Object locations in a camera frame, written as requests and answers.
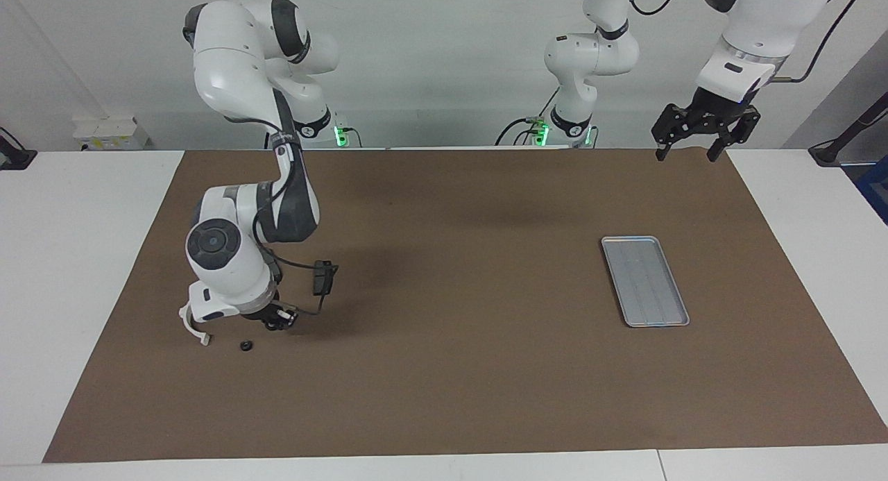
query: white table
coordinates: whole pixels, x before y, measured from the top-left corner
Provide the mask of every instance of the white table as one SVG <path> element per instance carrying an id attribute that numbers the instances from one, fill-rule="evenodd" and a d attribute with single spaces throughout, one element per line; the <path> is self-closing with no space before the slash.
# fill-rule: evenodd
<path id="1" fill-rule="evenodd" d="M 729 154 L 884 421 L 888 227 L 805 151 Z M 888 479 L 888 444 L 36 465 L 181 156 L 42 153 L 0 172 L 0 479 Z"/>

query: small black object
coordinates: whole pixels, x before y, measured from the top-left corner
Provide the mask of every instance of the small black object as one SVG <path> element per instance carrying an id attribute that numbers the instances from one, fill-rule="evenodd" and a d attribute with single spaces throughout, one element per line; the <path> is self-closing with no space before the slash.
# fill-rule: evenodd
<path id="1" fill-rule="evenodd" d="M 3 136 L 0 136 L 0 153 L 9 159 L 0 164 L 0 171 L 24 171 L 37 156 L 37 152 L 32 149 L 16 149 Z"/>
<path id="2" fill-rule="evenodd" d="M 315 296 L 329 295 L 333 290 L 333 276 L 336 268 L 329 260 L 315 260 L 314 262 L 314 290 Z"/>

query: cable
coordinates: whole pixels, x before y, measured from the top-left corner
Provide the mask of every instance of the cable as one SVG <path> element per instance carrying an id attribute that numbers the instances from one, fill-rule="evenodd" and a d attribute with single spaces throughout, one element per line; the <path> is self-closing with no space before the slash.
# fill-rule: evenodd
<path id="1" fill-rule="evenodd" d="M 3 129 L 3 127 L 0 127 L 0 130 L 2 130 L 3 133 L 9 136 L 9 139 L 14 140 L 14 142 L 19 145 L 19 148 L 25 149 L 25 145 L 23 145 L 22 142 L 20 142 L 15 136 L 13 136 L 12 133 L 9 132 L 9 130 Z"/>
<path id="2" fill-rule="evenodd" d="M 525 124 L 530 124 L 530 121 L 527 121 L 527 118 L 519 118 L 518 120 L 513 120 L 511 124 L 508 124 L 508 126 L 505 127 L 505 129 L 502 129 L 502 132 L 500 133 L 499 137 L 497 137 L 497 142 L 494 143 L 494 146 L 499 146 L 499 143 L 501 142 L 502 138 L 505 137 L 505 134 L 509 130 L 511 130 L 512 127 L 517 126 L 522 122 Z"/>
<path id="3" fill-rule="evenodd" d="M 592 148 L 591 148 L 591 149 L 595 149 L 595 145 L 597 145 L 597 143 L 599 143 L 599 127 L 591 126 L 590 129 L 595 129 L 595 139 L 592 140 Z"/>
<path id="4" fill-rule="evenodd" d="M 324 270 L 330 270 L 330 271 L 339 270 L 339 264 L 334 264 L 332 266 L 311 266 L 308 264 L 302 264 L 301 262 L 293 262 L 293 260 L 287 260 L 287 259 L 283 259 L 282 257 L 278 257 L 277 254 L 275 254 L 275 251 L 270 251 L 270 252 L 272 254 L 272 257 L 279 260 L 280 262 L 285 263 L 287 266 L 292 266 L 293 268 L 313 269 L 313 270 L 324 269 Z"/>
<path id="5" fill-rule="evenodd" d="M 518 133 L 518 135 L 515 136 L 515 140 L 511 143 L 513 144 L 513 146 L 519 146 L 518 137 L 524 136 L 524 140 L 523 140 L 523 142 L 521 142 L 521 146 L 524 146 L 527 144 L 527 136 L 530 136 L 530 134 L 532 134 L 532 133 L 533 133 L 533 129 L 524 130 L 523 133 Z"/>
<path id="6" fill-rule="evenodd" d="M 556 88 L 555 88 L 555 92 L 552 92 L 552 95 L 549 96 L 549 101 L 546 101 L 545 106 L 543 106 L 543 108 L 540 110 L 540 114 L 537 115 L 537 117 L 542 117 L 542 116 L 543 116 L 543 113 L 545 113 L 545 112 L 546 112 L 546 108 L 548 108 L 549 105 L 552 104 L 552 99 L 555 99 L 555 96 L 558 94 L 558 91 L 561 91 L 561 86 L 560 86 L 560 85 L 559 85 L 558 87 L 556 87 Z M 524 134 L 524 140 L 523 140 L 523 142 L 521 142 L 521 145 L 524 146 L 524 144 L 527 144 L 527 138 L 528 138 L 529 136 L 530 136 L 530 133 Z"/>
<path id="7" fill-rule="evenodd" d="M 270 121 L 264 121 L 259 118 L 230 118 L 225 117 L 225 120 L 231 121 L 232 124 L 263 124 L 263 126 L 269 126 L 272 129 L 275 129 L 276 132 L 283 133 L 283 130 L 280 130 L 280 127 L 272 124 Z"/>
<path id="8" fill-rule="evenodd" d="M 253 225 L 251 226 L 251 228 L 253 229 L 253 239 L 256 240 L 256 244 L 259 247 L 261 247 L 263 250 L 267 251 L 267 253 L 269 253 L 270 256 L 274 257 L 275 259 L 280 259 L 279 257 L 277 257 L 275 255 L 275 251 L 272 251 L 271 249 L 269 249 L 269 247 L 266 247 L 266 245 L 263 244 L 259 240 L 258 227 L 257 227 L 257 224 L 259 222 L 259 215 L 261 212 L 263 212 L 265 209 L 267 209 L 269 206 L 271 206 L 272 203 L 274 203 L 275 200 L 277 200 L 278 197 L 280 197 L 280 195 L 283 194 L 283 192 L 287 190 L 287 187 L 289 187 L 289 185 L 293 182 L 293 172 L 295 172 L 295 171 L 296 171 L 296 161 L 292 161 L 289 163 L 289 170 L 287 171 L 287 179 L 285 181 L 283 181 L 282 186 L 280 186 L 280 188 L 277 191 L 275 191 L 275 194 L 267 202 L 263 203 L 263 205 L 261 207 L 256 209 L 256 215 L 253 216 Z"/>
<path id="9" fill-rule="evenodd" d="M 359 146 L 359 148 L 364 148 L 364 142 L 362 142 L 362 140 L 361 140 L 361 133 L 359 133 L 358 130 L 355 129 L 355 127 L 345 127 L 345 128 L 343 128 L 342 132 L 357 134 L 358 135 L 358 146 Z"/>
<path id="10" fill-rule="evenodd" d="M 814 52 L 814 57 L 811 58 L 811 64 L 808 65 L 808 70 L 805 70 L 805 75 L 802 75 L 799 78 L 792 78 L 789 76 L 775 76 L 774 79 L 771 80 L 771 82 L 773 82 L 773 83 L 805 82 L 805 79 L 807 79 L 808 76 L 811 75 L 811 70 L 814 69 L 814 65 L 817 64 L 818 58 L 821 57 L 821 52 L 823 51 L 823 48 L 826 47 L 827 41 L 830 40 L 830 36 L 832 35 L 833 31 L 835 30 L 835 28 L 837 28 L 838 24 L 842 22 L 844 15 L 846 15 L 848 13 L 848 10 L 851 9 L 851 6 L 854 6 L 854 3 L 856 1 L 857 0 L 849 0 L 848 3 L 846 4 L 846 6 L 844 6 L 844 9 L 842 10 L 842 12 L 840 12 L 838 14 L 838 17 L 835 18 L 835 21 L 833 22 L 832 26 L 830 26 L 830 29 L 827 30 L 827 35 L 823 36 L 823 40 L 821 41 L 821 44 L 817 48 L 817 51 Z"/>
<path id="11" fill-rule="evenodd" d="M 672 1 L 672 0 L 664 1 L 664 3 L 660 7 L 657 7 L 654 10 L 641 9 L 641 7 L 638 7 L 635 5 L 635 0 L 629 0 L 629 3 L 632 4 L 632 9 L 634 9 L 635 12 L 637 12 L 638 14 L 641 14 L 642 16 L 654 16 L 654 14 L 656 14 L 657 12 L 660 12 L 661 10 L 666 9 L 666 6 L 669 5 L 670 1 Z"/>

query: metal tray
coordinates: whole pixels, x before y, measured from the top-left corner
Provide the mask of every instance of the metal tray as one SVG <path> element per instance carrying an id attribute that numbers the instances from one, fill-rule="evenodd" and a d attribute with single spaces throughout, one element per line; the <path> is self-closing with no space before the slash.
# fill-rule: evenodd
<path id="1" fill-rule="evenodd" d="M 690 323 L 659 240 L 604 237 L 601 247 L 627 325 L 685 326 Z"/>

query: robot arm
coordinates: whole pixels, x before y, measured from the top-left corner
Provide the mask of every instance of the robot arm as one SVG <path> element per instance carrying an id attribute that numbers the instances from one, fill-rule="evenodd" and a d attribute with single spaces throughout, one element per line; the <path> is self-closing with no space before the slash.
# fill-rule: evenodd
<path id="1" fill-rule="evenodd" d="M 752 99 L 771 82 L 802 30 L 830 0 L 706 1 L 727 13 L 728 25 L 697 76 L 690 106 L 669 104 L 651 129 L 660 161 L 674 143 L 692 134 L 719 136 L 707 154 L 713 162 L 727 146 L 746 142 L 760 118 Z"/>
<path id="2" fill-rule="evenodd" d="M 628 11 L 629 0 L 583 0 L 595 33 L 561 35 L 546 46 L 546 67 L 561 86 L 546 113 L 552 144 L 579 146 L 586 139 L 597 100 L 591 77 L 622 75 L 638 62 Z"/>
<path id="3" fill-rule="evenodd" d="M 309 60 L 311 38 L 294 4 L 281 1 L 213 1 L 187 17 L 185 35 L 194 48 L 200 97 L 229 121 L 266 127 L 280 169 L 276 181 L 213 187 L 198 205 L 186 254 L 199 281 L 189 288 L 180 316 L 204 345 L 209 335 L 194 329 L 193 322 L 243 314 L 279 330 L 292 326 L 300 312 L 278 301 L 282 274 L 260 244 L 301 242 L 320 221 L 291 105 L 317 113 L 323 96 L 316 85 L 311 101 L 294 95 L 299 91 L 289 80 L 291 67 Z M 309 62 L 321 69 L 323 61 Z M 335 62 L 327 67 L 333 69 Z M 324 111 L 329 117 L 326 105 Z M 323 269 L 330 279 L 333 272 Z"/>

